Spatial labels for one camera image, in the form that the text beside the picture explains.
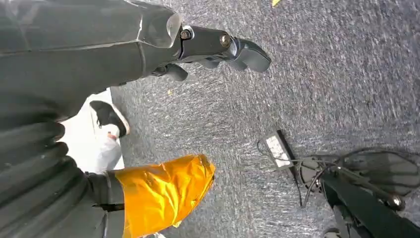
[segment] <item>gray trouser leg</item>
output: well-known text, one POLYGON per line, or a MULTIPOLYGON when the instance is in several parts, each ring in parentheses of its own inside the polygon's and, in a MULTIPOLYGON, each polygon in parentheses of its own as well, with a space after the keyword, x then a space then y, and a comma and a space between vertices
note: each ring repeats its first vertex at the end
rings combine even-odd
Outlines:
POLYGON ((104 136, 99 141, 99 153, 96 158, 95 173, 113 170, 121 158, 121 146, 112 138, 104 136))

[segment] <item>power adapter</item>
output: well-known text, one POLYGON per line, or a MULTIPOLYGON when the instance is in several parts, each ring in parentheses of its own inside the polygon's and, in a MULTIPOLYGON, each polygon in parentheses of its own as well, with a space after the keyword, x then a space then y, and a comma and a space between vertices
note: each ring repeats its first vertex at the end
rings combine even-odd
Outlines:
POLYGON ((294 170, 295 157, 280 130, 266 136, 264 143, 270 152, 271 160, 280 171, 294 170))

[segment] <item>wrinkled fabric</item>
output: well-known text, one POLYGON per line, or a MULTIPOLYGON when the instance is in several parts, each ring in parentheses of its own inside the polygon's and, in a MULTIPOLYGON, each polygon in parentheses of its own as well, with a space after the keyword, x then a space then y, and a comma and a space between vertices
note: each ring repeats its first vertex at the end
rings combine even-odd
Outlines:
POLYGON ((153 234, 179 223, 211 187, 214 170, 205 155, 188 155, 115 171, 124 191, 123 238, 153 234))

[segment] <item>metal bolt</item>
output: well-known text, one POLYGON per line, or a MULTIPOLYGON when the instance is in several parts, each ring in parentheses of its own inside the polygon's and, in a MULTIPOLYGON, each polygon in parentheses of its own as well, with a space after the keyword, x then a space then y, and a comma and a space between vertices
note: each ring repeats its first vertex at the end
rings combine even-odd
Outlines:
POLYGON ((395 204, 395 205, 397 205, 397 206, 401 205, 401 200, 400 200, 400 198, 399 198, 399 197, 394 197, 394 198, 392 199, 392 201, 393 201, 393 202, 394 202, 394 204, 395 204))
POLYGON ((182 40, 189 40, 189 39, 191 39, 191 32, 189 30, 182 30, 181 31, 181 39, 182 40))
POLYGON ((220 37, 220 43, 222 44, 223 47, 228 48, 230 46, 230 36, 229 35, 222 35, 220 37))

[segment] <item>black sneaker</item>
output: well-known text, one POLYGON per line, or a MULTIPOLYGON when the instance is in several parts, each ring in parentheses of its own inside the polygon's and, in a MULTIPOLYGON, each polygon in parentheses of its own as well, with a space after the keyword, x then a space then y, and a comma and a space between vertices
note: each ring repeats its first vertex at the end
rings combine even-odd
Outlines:
POLYGON ((123 137, 130 133, 130 126, 127 119, 114 106, 103 101, 91 101, 89 105, 95 110, 98 117, 98 125, 101 128, 103 125, 113 124, 119 129, 119 137, 123 137))

